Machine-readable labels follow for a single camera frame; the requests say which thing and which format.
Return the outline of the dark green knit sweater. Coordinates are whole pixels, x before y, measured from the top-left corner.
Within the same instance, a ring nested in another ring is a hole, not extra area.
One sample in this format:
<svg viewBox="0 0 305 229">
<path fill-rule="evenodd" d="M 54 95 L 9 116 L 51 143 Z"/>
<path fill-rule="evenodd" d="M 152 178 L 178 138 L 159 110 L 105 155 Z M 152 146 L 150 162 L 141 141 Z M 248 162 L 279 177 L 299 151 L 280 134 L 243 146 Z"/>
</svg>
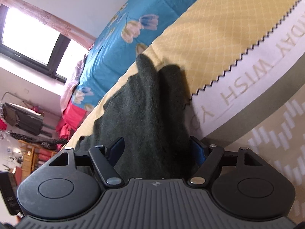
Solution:
<svg viewBox="0 0 305 229">
<path fill-rule="evenodd" d="M 188 179 L 196 164 L 185 127 L 180 68 L 167 65 L 157 70 L 142 54 L 136 58 L 136 66 L 137 74 L 105 103 L 92 134 L 80 137 L 75 150 L 109 146 L 122 137 L 125 150 L 115 170 L 123 180 Z"/>
</svg>

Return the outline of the red clothes pile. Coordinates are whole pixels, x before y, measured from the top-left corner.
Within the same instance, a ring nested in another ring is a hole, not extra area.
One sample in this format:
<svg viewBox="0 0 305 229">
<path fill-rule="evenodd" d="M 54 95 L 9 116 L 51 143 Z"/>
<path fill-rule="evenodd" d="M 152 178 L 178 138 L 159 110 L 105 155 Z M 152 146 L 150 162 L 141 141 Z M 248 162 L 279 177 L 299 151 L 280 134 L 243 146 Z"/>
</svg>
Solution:
<svg viewBox="0 0 305 229">
<path fill-rule="evenodd" d="M 56 154 L 56 151 L 51 151 L 47 149 L 39 149 L 37 153 L 37 160 L 35 162 L 35 169 L 38 169 L 41 167 L 44 163 L 46 163 L 48 160 L 50 160 L 54 155 Z"/>
</svg>

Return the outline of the hanging dark clothes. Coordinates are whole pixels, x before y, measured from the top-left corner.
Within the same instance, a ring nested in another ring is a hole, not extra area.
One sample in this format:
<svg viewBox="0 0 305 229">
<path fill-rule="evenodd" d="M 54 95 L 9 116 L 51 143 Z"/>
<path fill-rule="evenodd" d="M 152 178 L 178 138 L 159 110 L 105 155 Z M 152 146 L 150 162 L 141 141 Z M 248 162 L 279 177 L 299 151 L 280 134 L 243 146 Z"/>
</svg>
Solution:
<svg viewBox="0 0 305 229">
<path fill-rule="evenodd" d="M 56 150 L 58 145 L 67 144 L 66 139 L 54 139 L 53 134 L 44 128 L 52 130 L 53 127 L 44 123 L 44 116 L 34 110 L 13 103 L 1 103 L 1 119 L 5 124 L 16 127 L 27 134 L 7 131 L 14 139 L 26 143 L 33 143 L 49 150 Z"/>
</svg>

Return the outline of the pink grey folded cloth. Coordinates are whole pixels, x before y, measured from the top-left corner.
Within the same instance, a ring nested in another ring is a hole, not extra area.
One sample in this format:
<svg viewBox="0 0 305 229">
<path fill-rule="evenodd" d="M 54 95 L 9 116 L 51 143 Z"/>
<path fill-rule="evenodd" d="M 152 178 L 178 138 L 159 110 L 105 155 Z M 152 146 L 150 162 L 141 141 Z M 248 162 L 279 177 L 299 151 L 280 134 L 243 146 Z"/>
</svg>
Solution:
<svg viewBox="0 0 305 229">
<path fill-rule="evenodd" d="M 61 113 L 64 114 L 65 109 L 68 106 L 69 101 L 73 95 L 73 92 L 77 85 L 80 83 L 80 77 L 83 73 L 83 69 L 85 66 L 86 54 L 83 58 L 78 61 L 74 67 L 72 68 L 72 72 L 68 74 L 66 82 L 64 84 L 63 94 L 60 97 L 60 110 Z"/>
</svg>

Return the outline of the wooden shelf rack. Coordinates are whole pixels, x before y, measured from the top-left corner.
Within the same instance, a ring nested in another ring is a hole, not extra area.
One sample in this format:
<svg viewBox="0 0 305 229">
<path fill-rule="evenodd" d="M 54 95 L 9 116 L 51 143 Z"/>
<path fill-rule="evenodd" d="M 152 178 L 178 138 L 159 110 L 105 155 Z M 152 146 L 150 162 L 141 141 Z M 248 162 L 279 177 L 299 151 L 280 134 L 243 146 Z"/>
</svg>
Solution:
<svg viewBox="0 0 305 229">
<path fill-rule="evenodd" d="M 39 146 L 23 140 L 19 140 L 18 143 L 22 154 L 21 180 L 23 181 L 35 170 L 38 161 Z"/>
</svg>

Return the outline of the pink curtain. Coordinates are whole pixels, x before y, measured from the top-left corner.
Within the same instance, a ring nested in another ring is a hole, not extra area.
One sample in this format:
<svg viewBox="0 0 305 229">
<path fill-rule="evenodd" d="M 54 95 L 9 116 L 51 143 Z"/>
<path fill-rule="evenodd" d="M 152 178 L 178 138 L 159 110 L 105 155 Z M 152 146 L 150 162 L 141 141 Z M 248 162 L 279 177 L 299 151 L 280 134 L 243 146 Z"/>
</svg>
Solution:
<svg viewBox="0 0 305 229">
<path fill-rule="evenodd" d="M 88 50 L 91 49 L 96 40 L 94 36 L 84 30 L 23 0 L 1 0 L 1 4 L 9 8 L 15 8 L 37 19 Z"/>
</svg>

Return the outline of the yellow patterned bed cover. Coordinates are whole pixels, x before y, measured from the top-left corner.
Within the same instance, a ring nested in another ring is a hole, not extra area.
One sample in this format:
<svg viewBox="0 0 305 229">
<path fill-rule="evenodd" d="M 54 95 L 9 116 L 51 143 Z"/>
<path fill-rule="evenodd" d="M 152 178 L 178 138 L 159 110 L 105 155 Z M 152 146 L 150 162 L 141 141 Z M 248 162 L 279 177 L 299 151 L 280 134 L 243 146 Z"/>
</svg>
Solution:
<svg viewBox="0 0 305 229">
<path fill-rule="evenodd" d="M 292 182 L 290 218 L 304 219 L 304 0 L 197 0 L 140 51 L 157 70 L 177 65 L 189 136 L 248 147 Z M 68 142 L 93 132 L 105 103 L 137 74 L 136 61 Z"/>
</svg>

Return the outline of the dark framed window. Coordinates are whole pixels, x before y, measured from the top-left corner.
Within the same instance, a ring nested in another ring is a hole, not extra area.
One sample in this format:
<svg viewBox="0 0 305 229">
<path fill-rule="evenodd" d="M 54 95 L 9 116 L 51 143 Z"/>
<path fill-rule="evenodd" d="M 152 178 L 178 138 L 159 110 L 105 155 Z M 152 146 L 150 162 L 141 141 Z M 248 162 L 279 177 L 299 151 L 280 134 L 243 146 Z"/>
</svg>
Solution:
<svg viewBox="0 0 305 229">
<path fill-rule="evenodd" d="M 64 83 L 87 52 L 48 25 L 1 4 L 1 54 Z"/>
</svg>

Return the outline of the blue floral bedsheet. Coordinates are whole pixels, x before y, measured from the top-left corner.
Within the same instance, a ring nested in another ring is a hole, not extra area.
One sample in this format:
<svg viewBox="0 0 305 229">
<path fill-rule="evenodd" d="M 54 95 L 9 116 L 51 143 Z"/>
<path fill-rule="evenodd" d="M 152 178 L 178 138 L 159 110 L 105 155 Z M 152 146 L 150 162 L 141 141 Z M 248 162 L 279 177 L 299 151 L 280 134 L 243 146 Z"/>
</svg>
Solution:
<svg viewBox="0 0 305 229">
<path fill-rule="evenodd" d="M 197 0 L 128 0 L 90 49 L 72 104 L 92 111 L 148 47 Z"/>
</svg>

